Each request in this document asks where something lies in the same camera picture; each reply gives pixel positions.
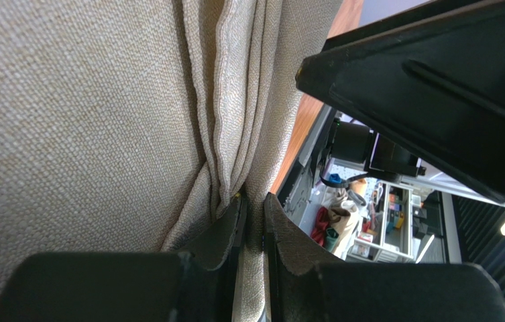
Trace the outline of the beige linen napkin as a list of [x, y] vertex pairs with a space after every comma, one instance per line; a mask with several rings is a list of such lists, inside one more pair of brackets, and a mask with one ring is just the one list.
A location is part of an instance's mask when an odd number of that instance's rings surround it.
[[259, 320], [294, 76], [340, 6], [0, 1], [0, 292], [37, 252], [180, 248], [245, 188], [233, 320]]

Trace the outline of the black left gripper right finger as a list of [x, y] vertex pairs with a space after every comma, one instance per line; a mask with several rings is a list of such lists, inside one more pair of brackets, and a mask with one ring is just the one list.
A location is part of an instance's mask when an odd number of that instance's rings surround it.
[[264, 199], [265, 231], [273, 239], [280, 262], [291, 274], [300, 276], [317, 264], [336, 264], [343, 260], [317, 244], [285, 214], [276, 195]]

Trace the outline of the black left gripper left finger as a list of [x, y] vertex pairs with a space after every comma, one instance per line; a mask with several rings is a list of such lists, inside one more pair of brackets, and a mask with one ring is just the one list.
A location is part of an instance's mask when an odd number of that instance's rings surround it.
[[181, 252], [188, 252], [205, 270], [218, 270], [238, 253], [243, 242], [248, 213], [246, 193], [237, 193], [216, 220], [204, 232], [190, 240]]

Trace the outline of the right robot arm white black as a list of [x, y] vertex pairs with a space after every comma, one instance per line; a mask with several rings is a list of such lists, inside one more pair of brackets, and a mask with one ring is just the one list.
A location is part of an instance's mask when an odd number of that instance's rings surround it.
[[505, 203], [505, 1], [428, 1], [335, 36], [296, 86], [361, 123], [332, 157], [391, 181], [425, 161]]

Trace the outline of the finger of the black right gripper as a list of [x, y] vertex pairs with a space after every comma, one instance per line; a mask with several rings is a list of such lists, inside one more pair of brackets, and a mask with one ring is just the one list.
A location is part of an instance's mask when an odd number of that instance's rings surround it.
[[298, 90], [505, 203], [505, 1], [429, 1], [328, 39]]

